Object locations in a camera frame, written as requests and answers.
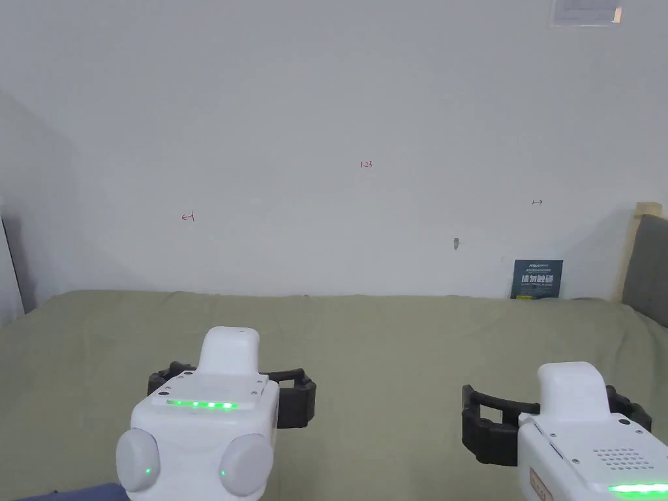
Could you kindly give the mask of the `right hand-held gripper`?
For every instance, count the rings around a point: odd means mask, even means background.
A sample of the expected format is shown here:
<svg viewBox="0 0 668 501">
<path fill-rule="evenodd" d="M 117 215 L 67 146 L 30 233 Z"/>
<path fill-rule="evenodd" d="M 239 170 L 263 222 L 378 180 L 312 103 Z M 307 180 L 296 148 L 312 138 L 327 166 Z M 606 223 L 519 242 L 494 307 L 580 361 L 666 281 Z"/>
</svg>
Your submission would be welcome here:
<svg viewBox="0 0 668 501">
<path fill-rule="evenodd" d="M 463 386 L 462 443 L 477 462 L 518 464 L 525 500 L 667 499 L 667 446 L 639 403 L 586 362 L 541 365 L 538 380 L 540 405 Z"/>
</svg>

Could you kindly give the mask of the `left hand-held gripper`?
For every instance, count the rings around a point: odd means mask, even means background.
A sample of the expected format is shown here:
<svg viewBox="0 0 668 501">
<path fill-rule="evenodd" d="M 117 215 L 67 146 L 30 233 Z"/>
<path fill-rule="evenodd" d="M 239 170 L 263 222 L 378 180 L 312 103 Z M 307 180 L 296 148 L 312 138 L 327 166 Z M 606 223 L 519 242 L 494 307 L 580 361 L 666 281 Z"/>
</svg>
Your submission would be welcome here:
<svg viewBox="0 0 668 501">
<path fill-rule="evenodd" d="M 196 367 L 173 361 L 149 375 L 116 449 L 131 500 L 261 499 L 276 430 L 308 426 L 316 384 L 302 368 L 261 374 L 259 340 L 248 327 L 214 327 Z"/>
</svg>

